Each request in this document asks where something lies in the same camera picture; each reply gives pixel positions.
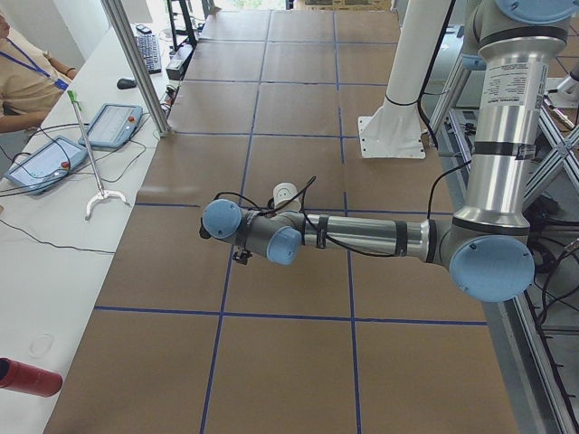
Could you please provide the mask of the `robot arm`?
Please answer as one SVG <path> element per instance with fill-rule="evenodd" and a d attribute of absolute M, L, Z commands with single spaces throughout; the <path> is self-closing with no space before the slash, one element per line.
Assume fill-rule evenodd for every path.
<path fill-rule="evenodd" d="M 205 239 L 289 265 L 301 246 L 340 247 L 380 258 L 411 256 L 446 268 L 454 284 L 485 302 L 518 296 L 532 283 L 525 186 L 550 62 L 565 47 L 575 1 L 479 1 L 465 44 L 486 70 L 464 204 L 451 220 L 400 222 L 306 214 L 304 192 L 271 211 L 215 198 L 201 218 Z"/>

